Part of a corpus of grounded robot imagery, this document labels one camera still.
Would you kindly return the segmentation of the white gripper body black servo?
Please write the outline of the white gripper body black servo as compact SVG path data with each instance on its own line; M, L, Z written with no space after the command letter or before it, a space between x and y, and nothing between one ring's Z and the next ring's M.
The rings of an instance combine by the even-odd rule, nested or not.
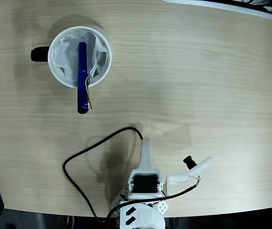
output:
M128 199L163 197L163 184L158 169L133 169L128 178Z

